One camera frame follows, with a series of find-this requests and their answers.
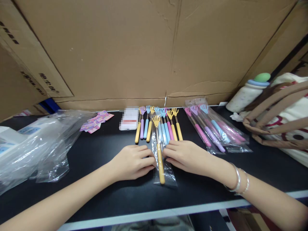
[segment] white bottle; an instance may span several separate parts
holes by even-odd
[[[226,105],[226,108],[231,112],[242,112],[244,108],[253,102],[267,88],[270,79],[270,74],[258,74],[254,80],[248,80],[236,95]]]

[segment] back scratcher handle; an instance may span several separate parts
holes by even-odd
[[[164,124],[160,124],[160,125],[161,125],[161,131],[163,132],[163,142],[164,142],[164,145],[167,145],[168,141],[167,141],[167,135],[166,135]]]
[[[215,120],[211,121],[214,127],[218,130],[218,134],[220,134],[221,138],[224,139],[227,143],[230,143],[229,138],[225,134],[225,132],[219,127]]]
[[[216,133],[218,135],[218,137],[220,138],[221,133],[220,133],[220,131],[219,132],[217,131],[218,129],[215,126],[213,126],[214,124],[212,124],[208,119],[205,119],[204,121],[205,121],[206,125],[209,126],[210,129],[212,129],[213,132]]]
[[[173,138],[175,141],[177,141],[177,136],[176,136],[176,132],[175,132],[175,128],[174,128],[174,125],[171,124],[171,129],[172,129],[172,133],[173,133]]]
[[[158,131],[159,131],[159,139],[162,142],[162,140],[163,140],[163,132],[161,130],[160,122],[158,123]]]
[[[241,144],[242,142],[238,140],[223,124],[219,122],[219,127],[236,143]]]
[[[165,126],[165,130],[166,130],[167,144],[169,144],[170,135],[169,135],[169,130],[168,130],[168,125],[167,125],[167,123],[164,123],[164,126]]]
[[[173,132],[172,132],[171,125],[170,125],[169,121],[167,122],[167,125],[168,125],[168,131],[169,131],[169,135],[170,135],[170,140],[174,140]]]
[[[147,134],[147,142],[150,142],[151,129],[152,129],[152,121],[149,121],[149,128],[148,128],[148,134]]]
[[[143,139],[143,125],[144,125],[144,120],[141,119],[140,139]]]
[[[159,181],[161,184],[165,184],[164,164],[163,164],[163,158],[161,156],[160,144],[158,143],[156,147],[157,147],[157,157],[158,157]]]
[[[138,143],[138,141],[139,141],[140,127],[141,127],[141,123],[138,122],[138,127],[137,127],[137,131],[136,131],[135,143]]]
[[[148,134],[148,125],[149,125],[149,120],[146,119],[146,120],[145,120],[144,133],[143,133],[143,138],[144,138],[144,139],[147,138],[147,134]]]
[[[221,145],[221,143],[218,141],[218,139],[216,138],[216,136],[214,136],[214,134],[212,133],[212,131],[209,129],[209,127],[205,127],[204,128],[206,130],[206,132],[208,133],[208,135],[210,136],[210,138],[212,139],[213,143],[219,148],[219,150],[221,152],[225,152],[224,147]]]
[[[237,133],[236,131],[234,131],[232,128],[230,128],[228,125],[226,125],[225,122],[221,121],[221,124],[227,126],[229,129],[230,129],[230,132],[234,134],[234,136],[239,139],[240,141],[242,142],[245,142],[246,140],[239,134]]]
[[[204,143],[206,144],[206,146],[210,147],[212,146],[211,143],[209,142],[209,140],[206,138],[205,134],[203,133],[202,129],[200,128],[200,126],[198,124],[195,124],[195,127],[199,133],[199,135],[201,136],[202,140],[204,141]]]
[[[177,129],[177,134],[179,135],[179,140],[183,140],[179,123],[176,123],[176,129]]]

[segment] hand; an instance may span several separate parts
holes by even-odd
[[[124,147],[108,164],[115,181],[134,180],[146,175],[156,166],[156,160],[146,145]]]
[[[166,161],[190,173],[212,177],[217,157],[191,141],[173,141],[163,150]]]

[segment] green bottle cap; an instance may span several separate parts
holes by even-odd
[[[261,73],[261,74],[258,74],[254,80],[256,82],[266,82],[267,80],[270,79],[270,74],[269,73]]]

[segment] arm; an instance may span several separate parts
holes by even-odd
[[[204,175],[234,189],[237,175],[227,161],[209,154],[190,141],[170,141],[163,150],[167,162],[190,173]],[[238,193],[245,190],[247,177],[239,170],[241,185]],[[308,221],[308,208],[282,191],[249,175],[249,188],[242,196],[257,207],[282,230],[303,230]]]
[[[126,146],[109,163],[11,218],[0,230],[57,230],[104,188],[144,176],[154,166],[156,160],[146,145]]]

